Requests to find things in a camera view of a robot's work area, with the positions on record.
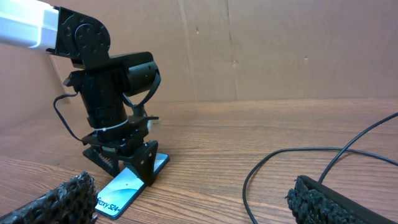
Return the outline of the Samsung Galaxy smartphone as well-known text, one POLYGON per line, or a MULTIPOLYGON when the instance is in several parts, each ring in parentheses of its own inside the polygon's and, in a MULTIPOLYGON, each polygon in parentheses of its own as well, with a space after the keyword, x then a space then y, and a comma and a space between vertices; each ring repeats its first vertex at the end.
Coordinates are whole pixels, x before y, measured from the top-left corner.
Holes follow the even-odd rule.
POLYGON ((95 211, 117 220, 146 187, 140 178, 125 168, 98 193, 95 211))

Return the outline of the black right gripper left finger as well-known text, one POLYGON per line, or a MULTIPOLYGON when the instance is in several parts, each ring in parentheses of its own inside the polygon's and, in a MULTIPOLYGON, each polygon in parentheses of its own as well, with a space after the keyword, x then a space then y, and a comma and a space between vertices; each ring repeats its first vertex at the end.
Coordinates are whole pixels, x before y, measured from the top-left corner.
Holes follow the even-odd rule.
POLYGON ((95 179, 86 171, 1 217, 1 224, 92 224, 97 220, 95 179))

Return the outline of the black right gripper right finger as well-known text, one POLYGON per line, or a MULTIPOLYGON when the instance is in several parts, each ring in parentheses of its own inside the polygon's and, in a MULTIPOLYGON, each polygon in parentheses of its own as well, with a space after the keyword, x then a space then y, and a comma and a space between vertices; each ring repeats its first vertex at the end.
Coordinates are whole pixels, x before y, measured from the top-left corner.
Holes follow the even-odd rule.
POLYGON ((306 175, 297 177, 285 198, 297 223, 396 224, 306 175))

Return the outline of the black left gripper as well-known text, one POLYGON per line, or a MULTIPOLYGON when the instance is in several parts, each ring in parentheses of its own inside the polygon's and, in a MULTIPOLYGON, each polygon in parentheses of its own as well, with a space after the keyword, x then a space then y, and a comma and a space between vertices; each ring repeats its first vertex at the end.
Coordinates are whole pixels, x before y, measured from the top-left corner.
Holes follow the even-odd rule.
POLYGON ((120 173, 119 161, 102 154, 108 148, 148 186, 155 181, 154 164, 159 143, 144 143, 148 116, 144 105, 159 87, 158 70, 105 70, 71 72, 64 85, 81 95, 93 132, 80 139, 91 145, 82 154, 110 176, 120 173))

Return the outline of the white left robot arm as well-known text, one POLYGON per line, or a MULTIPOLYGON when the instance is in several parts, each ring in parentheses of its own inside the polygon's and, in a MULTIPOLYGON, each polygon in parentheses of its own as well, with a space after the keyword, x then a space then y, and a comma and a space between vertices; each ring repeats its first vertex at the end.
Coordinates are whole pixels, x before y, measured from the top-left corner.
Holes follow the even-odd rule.
POLYGON ((84 156, 111 176, 123 163, 143 183, 154 182, 157 141, 145 141, 152 116, 144 103, 161 76, 150 52, 110 55, 111 39, 99 20, 42 1, 1 2, 1 42, 69 58, 74 66, 65 86, 80 95, 92 132, 81 139, 84 156))

